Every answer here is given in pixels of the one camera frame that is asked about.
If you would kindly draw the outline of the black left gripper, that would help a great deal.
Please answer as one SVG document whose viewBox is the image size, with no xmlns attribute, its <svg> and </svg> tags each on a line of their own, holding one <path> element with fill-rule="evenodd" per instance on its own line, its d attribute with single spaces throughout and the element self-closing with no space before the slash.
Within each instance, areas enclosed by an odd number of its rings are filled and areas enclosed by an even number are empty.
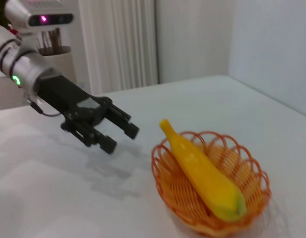
<svg viewBox="0 0 306 238">
<path fill-rule="evenodd" d="M 104 119 L 131 139 L 139 132 L 139 128 L 129 122 L 131 116 L 115 106 L 110 98 L 92 96 L 62 75 L 40 80 L 38 96 L 65 117 L 64 131 L 87 147 L 98 144 L 107 154 L 114 152 L 117 142 L 94 128 Z"/>
</svg>

